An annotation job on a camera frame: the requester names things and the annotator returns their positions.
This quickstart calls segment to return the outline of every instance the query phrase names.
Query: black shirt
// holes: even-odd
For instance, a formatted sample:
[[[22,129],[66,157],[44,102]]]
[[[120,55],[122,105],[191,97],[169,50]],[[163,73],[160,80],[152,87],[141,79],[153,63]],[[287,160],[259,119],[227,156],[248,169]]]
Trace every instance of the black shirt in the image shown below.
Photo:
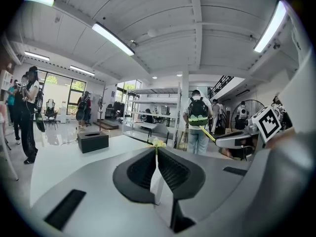
[[[152,123],[153,123],[153,116],[147,115],[146,117],[147,117],[147,118],[146,118],[146,121],[145,121],[145,122],[152,124]]]
[[[23,103],[23,100],[22,100],[22,93],[20,91],[17,91],[14,95],[14,108],[16,109],[19,109],[21,108],[22,106],[22,103]]]

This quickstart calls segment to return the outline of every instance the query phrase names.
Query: sneaker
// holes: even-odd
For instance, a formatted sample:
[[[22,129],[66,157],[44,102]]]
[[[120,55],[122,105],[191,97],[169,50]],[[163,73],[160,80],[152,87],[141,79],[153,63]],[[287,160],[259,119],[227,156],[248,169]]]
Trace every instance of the sneaker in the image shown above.
[[[25,161],[24,161],[24,164],[32,164],[32,163],[34,163],[34,161],[35,161],[35,159],[32,159],[32,158],[30,158],[30,157],[28,157]]]

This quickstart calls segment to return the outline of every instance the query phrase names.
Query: ceiling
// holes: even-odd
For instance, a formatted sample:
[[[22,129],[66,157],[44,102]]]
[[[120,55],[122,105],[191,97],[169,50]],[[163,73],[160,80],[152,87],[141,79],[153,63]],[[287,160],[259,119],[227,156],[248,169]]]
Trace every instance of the ceiling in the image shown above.
[[[49,7],[26,1],[6,32],[17,53],[49,56],[52,64],[83,68],[102,82],[151,81],[152,76],[184,70],[265,81],[274,70],[252,69],[258,60],[266,56],[266,63],[297,61],[290,28],[279,36],[283,54],[267,57],[268,52],[253,50],[276,4],[277,0],[56,0]],[[95,22],[116,34],[135,55],[126,55],[93,31]]]

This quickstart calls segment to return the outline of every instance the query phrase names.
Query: shelving unit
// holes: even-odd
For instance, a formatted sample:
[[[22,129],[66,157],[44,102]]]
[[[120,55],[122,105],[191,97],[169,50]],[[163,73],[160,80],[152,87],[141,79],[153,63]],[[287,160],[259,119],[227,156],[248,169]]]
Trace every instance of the shelving unit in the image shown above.
[[[7,91],[13,84],[13,75],[7,70],[1,70],[0,74],[0,89]]]
[[[166,87],[166,88],[148,88],[148,89],[133,89],[133,90],[127,90],[126,95],[128,96],[128,92],[131,91],[136,95],[148,95],[148,94],[168,94],[168,95],[176,95],[176,97],[173,97],[172,100],[168,101],[154,101],[154,100],[128,100],[128,97],[125,100],[125,107],[124,107],[124,115],[123,115],[123,126],[122,126],[122,131],[123,134],[126,136],[129,136],[131,138],[145,141],[145,139],[148,138],[147,133],[138,132],[134,130],[134,121],[137,120],[136,116],[137,115],[149,115],[149,116],[154,116],[154,117],[163,117],[163,118],[170,118],[170,119],[175,119],[175,125],[174,125],[174,132],[173,132],[173,141],[172,145],[174,147],[176,143],[176,138],[177,138],[177,132],[179,128],[179,123],[180,123],[180,102],[181,102],[181,88],[180,84],[178,84],[178,87]],[[131,110],[128,111],[128,103],[132,102],[134,104],[138,104],[136,110]],[[164,114],[152,114],[152,113],[144,113],[139,111],[139,107],[141,104],[152,104],[152,105],[164,105],[164,106],[172,106],[176,107],[176,114],[174,115],[164,115]],[[132,119],[127,120],[125,117],[125,114],[131,114],[133,115]],[[124,127],[125,124],[128,123],[128,126],[131,127],[130,131],[124,132]]]

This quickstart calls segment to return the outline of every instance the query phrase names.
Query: black box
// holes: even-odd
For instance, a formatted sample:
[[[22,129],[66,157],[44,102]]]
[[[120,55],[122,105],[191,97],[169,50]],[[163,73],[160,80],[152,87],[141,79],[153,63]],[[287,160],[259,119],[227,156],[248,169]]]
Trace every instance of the black box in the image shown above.
[[[104,132],[78,133],[78,145],[83,154],[107,148],[109,146],[109,136]]]

